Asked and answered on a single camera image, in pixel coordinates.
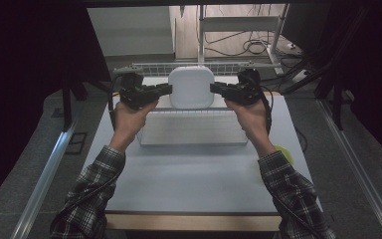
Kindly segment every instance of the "shirt sleeve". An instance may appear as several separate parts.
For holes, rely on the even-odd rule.
[[[316,203],[316,192],[313,184],[299,174],[288,163],[281,151],[276,151],[259,160],[260,172],[265,184],[268,184],[278,199],[292,213],[310,225],[323,238],[336,238],[333,231],[325,224],[323,213]],[[273,200],[282,217],[281,234],[285,238],[314,239],[315,237],[301,223],[296,221],[285,208]]]
[[[67,195],[65,208],[117,176],[124,166],[125,154],[104,146],[93,164],[77,178],[75,187]],[[104,210],[113,197],[115,183],[116,180],[58,220],[51,238],[103,238],[107,223]]]

